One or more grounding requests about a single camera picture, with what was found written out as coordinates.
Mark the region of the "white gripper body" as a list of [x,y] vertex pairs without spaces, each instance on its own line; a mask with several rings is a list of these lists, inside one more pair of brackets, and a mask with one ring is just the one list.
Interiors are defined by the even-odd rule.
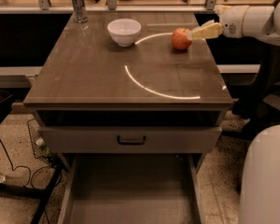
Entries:
[[215,5],[215,12],[219,17],[219,23],[223,27],[224,36],[241,38],[245,14],[249,6],[224,6]]

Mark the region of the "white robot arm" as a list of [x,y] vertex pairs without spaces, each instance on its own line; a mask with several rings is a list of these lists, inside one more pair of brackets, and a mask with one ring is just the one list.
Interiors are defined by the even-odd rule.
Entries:
[[270,115],[280,112],[280,0],[269,6],[215,6],[219,21],[208,21],[187,39],[254,37],[266,44],[259,72],[234,104],[232,113],[256,131],[245,157],[240,194],[239,224],[280,224],[280,123]]

